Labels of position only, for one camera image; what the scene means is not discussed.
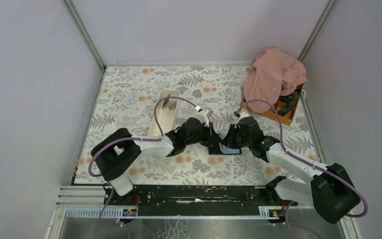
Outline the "cream plastic oblong tray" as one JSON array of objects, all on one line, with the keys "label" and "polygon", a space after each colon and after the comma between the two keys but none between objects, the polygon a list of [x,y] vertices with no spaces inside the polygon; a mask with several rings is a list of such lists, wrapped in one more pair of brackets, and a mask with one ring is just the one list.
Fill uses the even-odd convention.
[{"label": "cream plastic oblong tray", "polygon": [[[159,98],[157,101],[161,100],[162,98],[168,97],[168,95],[172,92],[177,92],[180,96],[180,92],[178,90],[163,89],[159,93]],[[174,109],[169,110],[169,109],[163,109],[162,108],[163,101],[161,101],[156,108],[156,116],[157,116],[158,122],[161,126],[162,132],[167,133],[167,132],[171,131],[176,124],[177,114],[179,112],[179,107],[180,107],[179,104],[180,103],[177,102],[176,107]]]}]

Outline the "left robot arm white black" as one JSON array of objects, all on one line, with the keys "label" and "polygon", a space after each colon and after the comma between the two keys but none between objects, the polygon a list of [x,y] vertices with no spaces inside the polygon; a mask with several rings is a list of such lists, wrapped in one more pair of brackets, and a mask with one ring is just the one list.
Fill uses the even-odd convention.
[{"label": "left robot arm white black", "polygon": [[138,137],[121,128],[92,149],[92,162],[115,190],[124,196],[133,190],[127,175],[130,165],[139,157],[171,157],[181,154],[188,145],[201,144],[207,148],[219,146],[222,138],[211,125],[189,118],[180,127],[161,136]]}]

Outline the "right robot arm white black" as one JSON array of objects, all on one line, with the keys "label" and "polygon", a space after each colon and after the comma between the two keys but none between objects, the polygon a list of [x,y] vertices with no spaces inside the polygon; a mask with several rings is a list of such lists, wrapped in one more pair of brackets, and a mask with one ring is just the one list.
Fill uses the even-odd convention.
[{"label": "right robot arm white black", "polygon": [[278,166],[296,176],[293,181],[278,176],[265,187],[279,199],[312,207],[325,221],[335,224],[362,201],[340,164],[331,166],[303,158],[287,149],[281,140],[265,135],[250,116],[231,124],[222,144],[228,148],[248,148],[255,158]]}]

